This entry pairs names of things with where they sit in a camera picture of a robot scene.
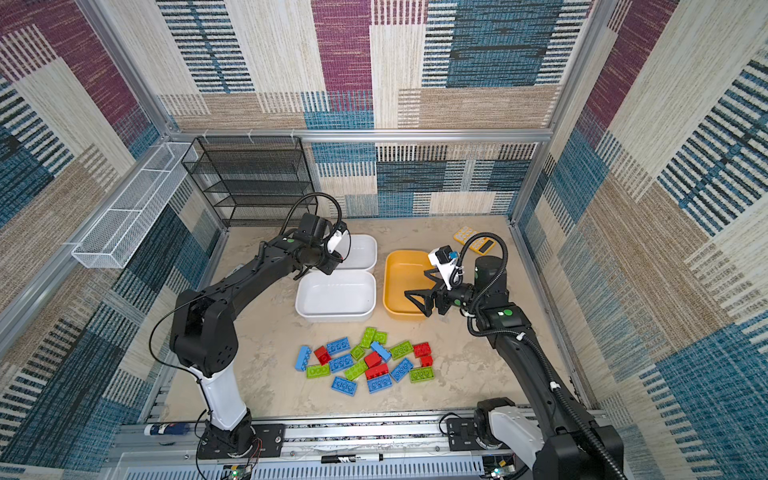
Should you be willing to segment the green diagonal long brick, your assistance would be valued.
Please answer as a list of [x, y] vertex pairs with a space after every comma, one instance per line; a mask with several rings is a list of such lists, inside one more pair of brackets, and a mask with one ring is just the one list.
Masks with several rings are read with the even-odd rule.
[[368, 370], [368, 366], [364, 360], [356, 362], [354, 365], [345, 370], [344, 376], [349, 381], [355, 381], [358, 377], [363, 375]]

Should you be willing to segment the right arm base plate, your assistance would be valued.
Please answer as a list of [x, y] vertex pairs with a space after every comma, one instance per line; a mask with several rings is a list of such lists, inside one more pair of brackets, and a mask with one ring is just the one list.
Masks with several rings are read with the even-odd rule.
[[443, 424], [447, 433], [449, 450], [452, 452], [495, 450], [499, 448], [498, 443], [489, 443], [481, 439], [472, 419], [449, 416], [443, 421]]

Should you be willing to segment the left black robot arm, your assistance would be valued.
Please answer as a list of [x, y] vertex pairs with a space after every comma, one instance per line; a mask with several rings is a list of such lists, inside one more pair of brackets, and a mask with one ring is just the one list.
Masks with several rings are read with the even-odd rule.
[[251, 261], [218, 283], [179, 295], [169, 348], [199, 385], [209, 414], [203, 439], [213, 452], [242, 458], [255, 449], [251, 412], [233, 370], [238, 315], [282, 278], [311, 269], [329, 275], [343, 261], [319, 237], [291, 231], [261, 242]]

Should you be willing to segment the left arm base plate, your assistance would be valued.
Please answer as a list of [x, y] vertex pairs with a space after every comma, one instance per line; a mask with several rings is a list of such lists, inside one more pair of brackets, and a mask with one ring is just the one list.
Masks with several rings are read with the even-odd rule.
[[233, 431], [207, 426], [197, 458], [225, 460], [238, 458], [276, 458], [282, 452], [286, 426], [284, 424], [251, 424], [237, 426]]

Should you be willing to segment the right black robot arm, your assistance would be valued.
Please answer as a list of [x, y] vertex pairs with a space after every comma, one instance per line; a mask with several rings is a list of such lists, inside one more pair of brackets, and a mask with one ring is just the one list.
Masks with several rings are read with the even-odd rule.
[[540, 346], [531, 322], [510, 299], [505, 261], [479, 258], [472, 272], [457, 253], [436, 250], [424, 275], [433, 287], [405, 297], [425, 315], [452, 307], [469, 333], [485, 338], [507, 363], [535, 415], [529, 420], [506, 398], [481, 401], [475, 409], [478, 442], [506, 446], [535, 479], [623, 479], [624, 445], [612, 426], [601, 426], [574, 397]]

